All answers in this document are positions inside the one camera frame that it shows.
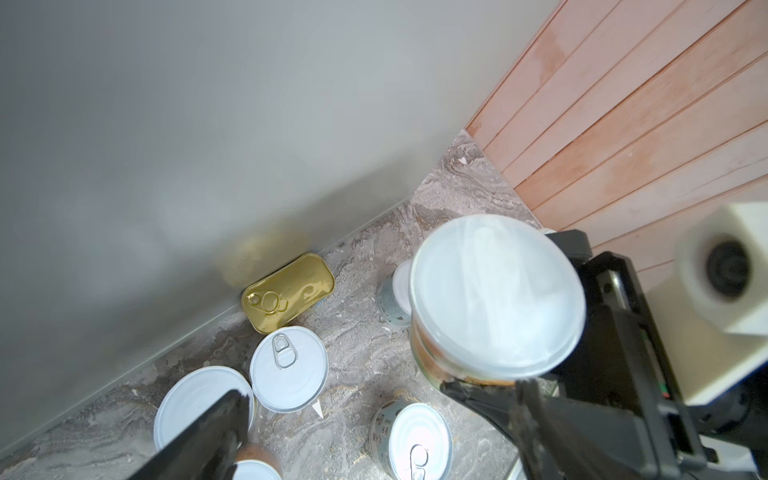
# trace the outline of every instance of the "white can lid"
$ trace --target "white can lid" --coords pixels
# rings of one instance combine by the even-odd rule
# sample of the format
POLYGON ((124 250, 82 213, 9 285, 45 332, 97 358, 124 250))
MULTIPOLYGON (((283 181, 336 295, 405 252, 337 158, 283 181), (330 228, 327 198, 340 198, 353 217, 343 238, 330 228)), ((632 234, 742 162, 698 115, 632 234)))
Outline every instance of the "white can lid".
POLYGON ((241 460, 235 465, 232 480, 282 480, 272 465, 260 460, 241 460))
POLYGON ((441 480, 452 458, 451 431, 436 410, 413 403, 397 414, 389 434, 389 460, 397 478, 441 480))
POLYGON ((541 375, 581 338, 586 302, 565 254, 500 215, 445 223, 419 248, 411 303, 441 353, 480 379, 541 375))
POLYGON ((412 260, 400 263, 392 275, 392 291, 395 293, 395 301, 406 313, 411 314, 411 299, 408 297, 408 285, 411 283, 412 260))
POLYGON ((161 450, 230 390, 248 397, 248 429, 253 424, 253 391, 238 371, 207 366, 187 374, 165 395, 154 416, 154 447, 161 450))
POLYGON ((253 393, 273 412, 295 412, 309 405, 327 377, 326 347, 302 326, 286 326, 267 335, 250 361, 253 393))

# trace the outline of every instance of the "can ring pull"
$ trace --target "can ring pull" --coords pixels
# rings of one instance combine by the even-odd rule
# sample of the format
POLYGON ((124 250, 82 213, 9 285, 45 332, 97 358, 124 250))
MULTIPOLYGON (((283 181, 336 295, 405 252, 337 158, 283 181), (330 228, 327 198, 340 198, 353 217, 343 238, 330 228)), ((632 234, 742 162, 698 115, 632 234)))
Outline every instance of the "can ring pull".
POLYGON ((272 338, 272 351, 275 354, 275 364, 279 369, 287 369, 299 358, 299 353, 293 348, 293 344, 282 333, 272 338))
POLYGON ((424 445, 416 444, 411 447, 411 480, 425 480, 426 470, 424 469, 429 460, 429 452, 424 445))
POLYGON ((273 290, 268 292, 252 292, 247 297, 251 308, 264 312, 265 316, 275 316, 288 310, 288 300, 273 290))

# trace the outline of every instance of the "grey marble surface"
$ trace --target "grey marble surface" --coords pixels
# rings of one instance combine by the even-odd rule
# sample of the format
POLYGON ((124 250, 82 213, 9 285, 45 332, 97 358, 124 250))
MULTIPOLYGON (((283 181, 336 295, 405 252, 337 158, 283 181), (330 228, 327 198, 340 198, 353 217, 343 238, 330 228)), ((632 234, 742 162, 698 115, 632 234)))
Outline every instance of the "grey marble surface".
MULTIPOLYGON (((276 454, 286 480, 388 478, 368 446, 375 411, 396 396, 427 402, 447 419, 454 460, 449 478, 504 478, 514 447, 485 420, 435 391, 411 355, 408 329, 384 323, 376 286, 410 258, 436 227, 455 217, 490 213, 540 227, 465 133, 412 198, 350 240, 323 253, 336 277, 331 296, 300 316, 323 340, 330 372, 320 396, 325 418, 311 408, 278 415, 262 409, 250 439, 276 454)), ((208 365, 247 375, 263 338, 234 307, 220 320, 134 374, 75 417, 0 463, 0 480, 123 479, 154 453, 152 425, 165 393, 181 377, 208 365)))

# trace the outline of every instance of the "tin can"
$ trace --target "tin can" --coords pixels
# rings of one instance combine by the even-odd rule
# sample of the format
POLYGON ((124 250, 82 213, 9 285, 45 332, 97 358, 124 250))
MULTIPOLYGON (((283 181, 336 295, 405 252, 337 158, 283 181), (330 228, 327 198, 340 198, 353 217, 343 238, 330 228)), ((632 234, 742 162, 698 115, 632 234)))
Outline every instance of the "tin can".
POLYGON ((297 412, 323 391, 328 353, 311 330, 285 326, 259 343, 249 371, 259 404, 272 412, 297 412))
POLYGON ((186 374, 163 398, 154 417, 154 446, 160 451, 230 390, 248 397, 248 429, 253 425, 256 400, 240 372, 226 366, 206 366, 186 374))
POLYGON ((499 215, 460 217, 413 257, 411 350, 427 380, 514 385, 549 372, 584 328, 584 289, 545 235, 499 215))
POLYGON ((406 260, 381 282, 376 291, 376 307, 379 313, 394 326, 411 324, 411 302, 408 298, 410 276, 411 260, 406 260))
POLYGON ((235 474, 232 480, 282 480, 283 468, 272 455, 260 445, 242 445, 235 458, 235 474))
POLYGON ((373 461, 395 480, 444 480, 453 459, 445 419, 425 403, 392 400, 373 417, 373 461))
POLYGON ((248 286, 243 311, 259 333, 272 333, 327 297, 336 285, 323 259, 305 253, 275 273, 248 286))

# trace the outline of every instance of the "wooden panel wall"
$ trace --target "wooden panel wall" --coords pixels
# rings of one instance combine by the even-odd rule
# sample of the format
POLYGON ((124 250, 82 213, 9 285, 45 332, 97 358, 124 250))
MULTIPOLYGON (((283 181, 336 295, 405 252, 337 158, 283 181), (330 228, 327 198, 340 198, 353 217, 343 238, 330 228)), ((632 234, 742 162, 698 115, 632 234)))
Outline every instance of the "wooden panel wall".
POLYGON ((566 0, 467 129, 546 227, 650 288, 687 228, 768 201, 768 0, 566 0))

